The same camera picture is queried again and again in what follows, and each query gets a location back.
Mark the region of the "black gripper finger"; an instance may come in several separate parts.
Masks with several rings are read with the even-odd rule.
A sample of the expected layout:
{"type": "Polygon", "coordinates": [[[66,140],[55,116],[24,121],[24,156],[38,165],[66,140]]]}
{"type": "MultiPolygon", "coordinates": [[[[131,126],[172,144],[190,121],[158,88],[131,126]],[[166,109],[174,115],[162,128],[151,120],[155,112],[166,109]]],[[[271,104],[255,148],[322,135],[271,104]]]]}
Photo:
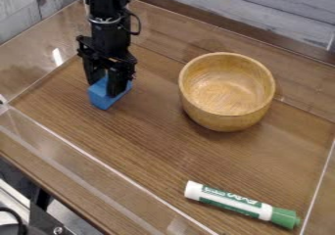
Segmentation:
{"type": "Polygon", "coordinates": [[[107,71],[107,94],[111,98],[116,97],[127,87],[130,80],[128,68],[115,66],[107,71]]]}
{"type": "Polygon", "coordinates": [[[95,84],[104,77],[104,58],[95,59],[91,56],[86,56],[83,58],[83,62],[87,81],[90,84],[95,84]]]}

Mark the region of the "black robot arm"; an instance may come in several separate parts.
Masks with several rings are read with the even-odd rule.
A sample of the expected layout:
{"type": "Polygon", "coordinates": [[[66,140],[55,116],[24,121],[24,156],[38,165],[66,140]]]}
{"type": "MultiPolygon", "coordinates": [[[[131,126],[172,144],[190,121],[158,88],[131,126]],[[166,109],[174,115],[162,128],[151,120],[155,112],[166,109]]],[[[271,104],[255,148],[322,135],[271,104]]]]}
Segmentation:
{"type": "Polygon", "coordinates": [[[128,9],[130,0],[86,0],[86,3],[92,35],[76,37],[78,55],[88,83],[94,85],[106,77],[106,94],[114,98],[134,79],[138,59],[128,48],[131,36],[142,32],[142,22],[128,9]]]}

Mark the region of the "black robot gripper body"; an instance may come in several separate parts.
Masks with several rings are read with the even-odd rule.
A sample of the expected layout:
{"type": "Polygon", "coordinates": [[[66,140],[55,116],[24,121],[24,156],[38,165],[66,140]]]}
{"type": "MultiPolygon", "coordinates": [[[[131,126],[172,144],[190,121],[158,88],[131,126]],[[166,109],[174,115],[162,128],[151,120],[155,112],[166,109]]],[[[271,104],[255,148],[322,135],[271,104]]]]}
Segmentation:
{"type": "Polygon", "coordinates": [[[99,19],[90,16],[92,35],[79,35],[78,55],[83,59],[86,56],[104,58],[103,67],[107,71],[115,66],[128,68],[130,79],[135,72],[138,60],[128,48],[131,36],[138,35],[138,31],[131,30],[130,15],[120,15],[115,20],[99,19]]]}

